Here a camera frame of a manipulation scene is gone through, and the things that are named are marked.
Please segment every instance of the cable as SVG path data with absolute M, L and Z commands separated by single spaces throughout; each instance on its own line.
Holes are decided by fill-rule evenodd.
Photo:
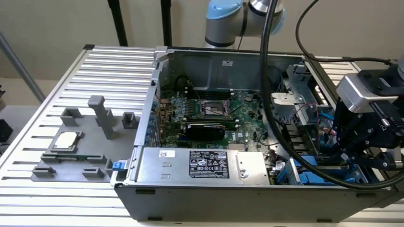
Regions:
M 277 142 L 277 143 L 273 143 L 273 144 L 264 144 L 264 143 L 261 142 L 261 138 L 263 138 L 263 136 L 264 136 L 267 133 L 268 133 L 268 132 L 265 131 L 265 132 L 260 135 L 260 137 L 259 137 L 259 139 L 257 139 L 257 144 L 261 144 L 263 146 L 273 146 L 273 145 L 279 144 L 279 142 Z
M 173 88 L 172 88 L 173 90 L 177 89 L 179 79 L 181 79 L 181 78 L 187 78 L 187 80 L 189 80 L 189 78 L 188 78 L 187 75 L 179 75 L 179 76 L 176 77 L 176 79 L 175 79 L 175 86 L 173 86 Z
M 241 106 L 244 106 L 245 103 L 243 103 L 241 105 L 239 105 L 228 114 L 232 114 Z
M 291 118 L 293 117 L 293 115 L 296 115 L 299 113 L 299 111 L 303 109 L 303 107 L 308 106 L 308 105 L 316 105 L 316 109 L 317 109 L 317 104 L 316 103 L 304 103 L 303 106 L 296 110 L 296 112 L 291 115 Z
M 161 99 L 157 97 L 157 94 L 155 94 L 155 97 L 159 99 L 159 108 L 160 108 L 160 104 L 163 105 L 163 109 L 164 109 L 164 115 L 167 114 L 165 112 L 165 105 L 161 102 Z
M 321 59 L 321 58 L 316 58 L 313 55 L 309 54 L 309 52 L 307 51 L 307 49 L 304 48 L 303 44 L 301 44 L 301 40 L 300 40 L 300 24 L 303 21 L 304 16 L 307 15 L 308 11 L 311 10 L 311 8 L 315 6 L 315 4 L 319 2 L 319 0 L 313 0 L 313 2 L 309 4 L 309 6 L 307 7 L 307 9 L 304 10 L 299 20 L 297 20 L 297 24 L 296 24 L 296 30 L 295 30 L 295 36 L 296 36 L 296 42 L 297 45 L 304 53 L 304 55 L 312 59 L 313 61 L 319 61 L 319 62 L 345 62 L 345 61 L 373 61 L 373 62 L 381 62 L 387 65 L 392 65 L 392 60 L 389 59 L 380 59 L 380 58 L 341 58 L 341 59 Z
M 272 110 L 271 110 L 271 92 L 268 90 L 269 88 L 269 80 L 267 79 L 267 62 L 268 62 L 268 42 L 269 42 L 269 32 L 272 27 L 272 20 L 273 20 L 273 13 L 275 13 L 275 7 L 277 4 L 277 0 L 271 1 L 271 5 L 268 7 L 268 12 L 265 16 L 265 22 L 264 22 L 264 29 L 263 29 L 263 36 L 261 36 L 261 48 L 260 48 L 260 79 L 261 79 L 261 93 L 263 93 L 263 104 L 264 104 L 264 112 L 267 116 L 267 120 L 269 123 L 269 126 L 273 130 L 273 135 L 280 143 L 280 145 L 284 147 L 285 151 L 291 155 L 291 157 L 309 170 L 313 174 L 316 174 L 319 177 L 321 177 L 324 180 L 335 183 L 339 186 L 356 189 L 356 190 L 376 190 L 387 188 L 396 183 L 401 182 L 404 180 L 404 173 L 396 174 L 391 179 L 384 180 L 377 183 L 349 183 L 344 180 L 328 175 L 324 173 L 320 169 L 317 169 L 315 166 L 312 166 L 307 160 L 297 154 L 295 149 L 292 148 L 291 144 L 283 137 L 283 134 L 277 128 L 276 121 L 273 119 Z
M 240 50 L 240 46 L 241 46 L 241 41 L 243 41 L 243 36 L 240 37 L 240 43 L 239 43 L 239 47 L 237 47 L 237 50 Z

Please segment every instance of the floor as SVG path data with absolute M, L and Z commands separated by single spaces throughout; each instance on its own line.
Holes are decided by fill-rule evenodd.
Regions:
M 45 95 L 49 94 L 57 80 L 36 80 Z M 23 79 L 0 78 L 1 90 L 5 91 L 1 96 L 3 101 L 7 105 L 29 105 L 39 106 L 39 101 L 33 96 Z

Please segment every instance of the black cable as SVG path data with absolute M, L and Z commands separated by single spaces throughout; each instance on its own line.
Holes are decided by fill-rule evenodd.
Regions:
M 285 151 L 291 155 L 291 157 L 309 170 L 313 174 L 316 174 L 319 177 L 321 177 L 324 180 L 335 183 L 336 185 L 340 185 L 343 187 L 356 189 L 356 190 L 376 190 L 387 188 L 396 183 L 401 182 L 404 180 L 404 173 L 396 174 L 392 178 L 388 180 L 384 180 L 377 183 L 349 183 L 344 180 L 328 175 L 324 173 L 320 169 L 317 169 L 315 166 L 312 166 L 307 160 L 297 154 L 295 149 L 292 148 L 291 144 L 283 137 L 283 134 L 277 128 L 276 121 L 272 115 L 271 110 L 271 92 L 268 90 L 269 88 L 269 80 L 267 79 L 267 62 L 268 62 L 268 42 L 269 42 L 269 32 L 272 27 L 272 17 L 275 13 L 275 7 L 277 4 L 277 0 L 271 1 L 271 5 L 268 7 L 268 12 L 265 16 L 265 23 L 264 23 L 264 29 L 263 29 L 263 36 L 261 36 L 261 51 L 260 51 L 260 79 L 261 79 L 261 93 L 263 93 L 263 104 L 264 104 L 264 112 L 267 116 L 267 120 L 269 123 L 269 126 L 273 130 L 273 135 L 280 143 L 280 145 L 284 147 Z
M 319 62 L 345 62 L 345 61 L 373 61 L 373 62 L 381 62 L 387 65 L 392 65 L 392 61 L 389 59 L 380 59 L 380 58 L 341 58 L 341 59 L 321 59 L 321 58 L 316 58 L 313 55 L 309 54 L 309 52 L 307 51 L 307 49 L 304 48 L 301 41 L 300 41 L 300 23 L 303 21 L 304 16 L 307 15 L 308 11 L 311 10 L 311 8 L 315 6 L 315 4 L 319 2 L 319 0 L 313 0 L 313 2 L 309 4 L 309 6 L 307 7 L 307 9 L 304 10 L 299 20 L 297 20 L 297 24 L 296 24 L 296 30 L 295 30 L 295 36 L 296 36 L 296 42 L 297 45 L 304 53 L 304 55 L 312 59 L 313 61 L 319 61 Z
M 243 36 L 240 38 L 240 43 L 239 43 L 239 47 L 237 47 L 237 50 L 240 50 L 240 46 L 241 46 L 241 41 L 243 41 Z
M 173 90 L 176 90 L 177 89 L 177 83 L 179 83 L 179 79 L 181 79 L 181 78 L 187 78 L 187 80 L 189 80 L 189 77 L 187 76 L 187 75 L 179 75 L 177 77 L 176 77 L 176 79 L 175 79 L 175 86 L 173 86 Z
M 257 139 L 257 144 L 261 144 L 263 146 L 273 146 L 273 145 L 279 144 L 279 142 L 277 142 L 277 143 L 273 143 L 273 144 L 264 144 L 264 143 L 261 142 L 261 138 L 263 138 L 263 136 L 264 136 L 267 133 L 268 133 L 268 132 L 265 131 L 265 132 L 260 135 L 260 137 L 259 137 L 259 139 Z
M 108 0 L 108 5 L 109 5 L 111 13 L 112 13 L 116 35 L 119 37 L 119 45 L 128 46 L 125 25 L 124 25 L 124 20 L 121 17 L 119 0 Z

